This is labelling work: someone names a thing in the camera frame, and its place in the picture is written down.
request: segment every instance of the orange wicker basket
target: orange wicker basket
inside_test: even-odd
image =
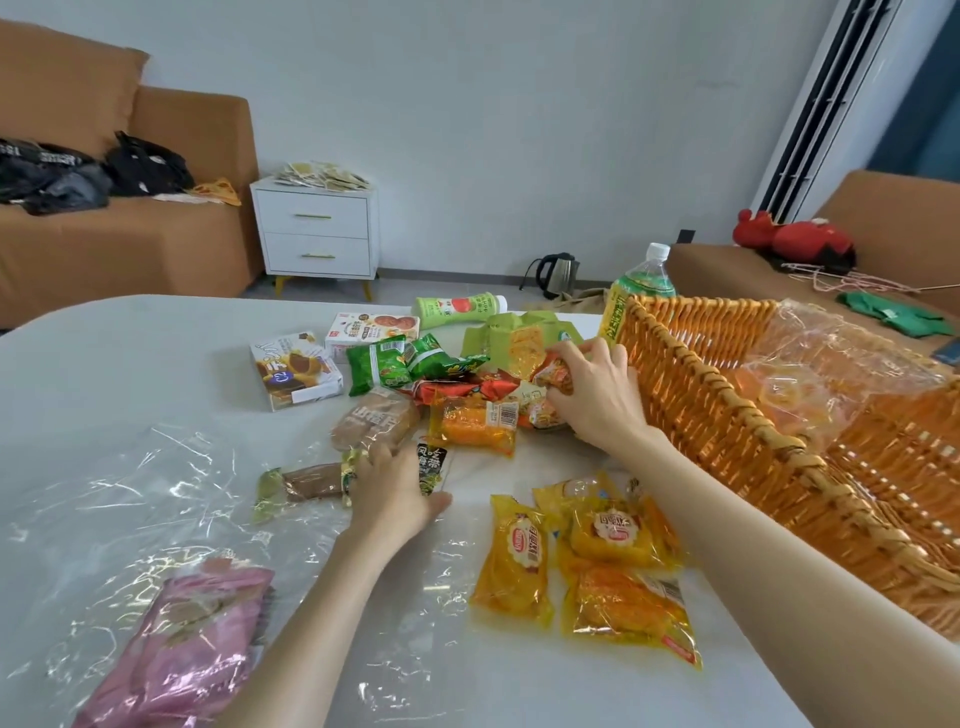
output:
[[[960,638],[960,377],[916,397],[871,398],[814,455],[804,441],[777,432],[724,376],[777,305],[632,299],[619,342],[640,372],[651,425],[837,564]],[[873,346],[895,346],[862,334]]]

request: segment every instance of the bottle cap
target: bottle cap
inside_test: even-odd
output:
[[[663,243],[650,243],[647,246],[647,260],[666,260],[670,256],[670,246]]]

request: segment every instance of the person's left hand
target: person's left hand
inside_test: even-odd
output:
[[[433,522],[453,501],[453,495],[420,492],[420,461],[411,443],[396,455],[385,445],[374,444],[361,455],[356,479],[350,484],[353,520],[348,531],[372,537],[393,550],[399,549]]]

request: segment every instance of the forearm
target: forearm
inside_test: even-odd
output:
[[[657,501],[811,722],[956,720],[954,645],[701,471],[661,433],[627,437],[613,454]]]
[[[317,583],[217,728],[324,725],[360,616],[391,553],[349,530],[337,539]]]

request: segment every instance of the hand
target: hand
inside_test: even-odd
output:
[[[417,446],[396,455],[382,444],[360,456],[357,477],[350,484],[353,519],[349,532],[358,538],[382,542],[396,552],[445,511],[453,495],[420,492],[420,461]]]
[[[581,440],[615,454],[612,450],[628,443],[631,434],[647,428],[636,370],[627,366],[627,350],[621,344],[611,351],[601,338],[591,339],[579,349],[563,341],[552,351],[570,370],[573,394],[564,395],[551,387],[546,396]]]

